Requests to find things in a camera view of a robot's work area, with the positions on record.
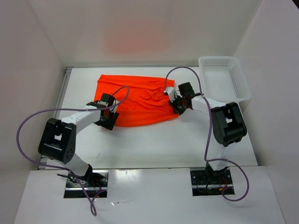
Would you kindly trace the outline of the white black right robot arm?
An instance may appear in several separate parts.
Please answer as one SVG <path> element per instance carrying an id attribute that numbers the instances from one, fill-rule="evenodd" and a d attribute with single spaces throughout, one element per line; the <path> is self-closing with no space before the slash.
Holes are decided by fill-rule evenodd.
<path id="1" fill-rule="evenodd" d="M 169 97 L 169 105 L 174 113 L 182 115 L 187 109 L 195 110 L 209 116 L 212 126 L 208 133 L 205 150 L 205 178 L 209 183 L 216 183 L 224 177 L 228 169 L 228 160 L 235 145 L 247 134 L 239 105 L 235 102 L 223 103 L 195 93 L 189 82 L 174 87 L 167 86 L 164 90 Z"/>

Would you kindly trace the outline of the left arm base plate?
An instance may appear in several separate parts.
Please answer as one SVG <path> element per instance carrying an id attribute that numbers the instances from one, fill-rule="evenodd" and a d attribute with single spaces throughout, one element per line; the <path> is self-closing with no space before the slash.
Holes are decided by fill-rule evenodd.
<path id="1" fill-rule="evenodd" d="M 95 180 L 92 183 L 87 183 L 80 180 L 81 184 L 84 186 L 86 193 L 92 199 L 94 196 L 96 198 L 107 198 L 107 186 L 108 186 L 108 175 L 109 170 L 93 170 L 95 175 Z M 66 178 L 66 185 L 64 190 L 64 198 L 86 198 L 81 186 L 72 174 L 60 175 Z"/>

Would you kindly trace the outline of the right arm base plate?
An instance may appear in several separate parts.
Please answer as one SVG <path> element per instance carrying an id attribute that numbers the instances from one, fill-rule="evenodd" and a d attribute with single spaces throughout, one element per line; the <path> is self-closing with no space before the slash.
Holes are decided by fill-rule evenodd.
<path id="1" fill-rule="evenodd" d="M 230 170 L 219 177 L 208 177 L 204 168 L 190 169 L 192 196 L 234 195 L 233 181 Z"/>

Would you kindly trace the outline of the orange mesh shorts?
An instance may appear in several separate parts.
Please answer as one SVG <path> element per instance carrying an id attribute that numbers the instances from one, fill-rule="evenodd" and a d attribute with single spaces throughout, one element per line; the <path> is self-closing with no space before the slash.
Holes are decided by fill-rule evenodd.
<path id="1" fill-rule="evenodd" d="M 176 119 L 173 108 L 169 105 L 169 97 L 164 95 L 164 85 L 174 87 L 174 80 L 161 77 L 142 77 L 125 75 L 102 74 L 97 81 L 94 100 L 100 100 L 103 93 L 112 95 L 121 101 L 127 94 L 127 89 L 120 90 L 123 86 L 129 87 L 129 95 L 117 107 L 119 117 L 117 127 L 148 126 Z"/>

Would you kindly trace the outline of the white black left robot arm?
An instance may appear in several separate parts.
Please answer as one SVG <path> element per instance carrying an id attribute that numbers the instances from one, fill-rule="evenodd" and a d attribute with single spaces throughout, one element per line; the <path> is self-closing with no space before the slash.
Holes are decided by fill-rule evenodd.
<path id="1" fill-rule="evenodd" d="M 91 124 L 112 130 L 119 116 L 118 103 L 114 96 L 103 93 L 100 100 L 87 103 L 83 111 L 63 119 L 49 119 L 39 144 L 39 154 L 71 170 L 84 187 L 99 181 L 102 177 L 76 154 L 76 136 Z"/>

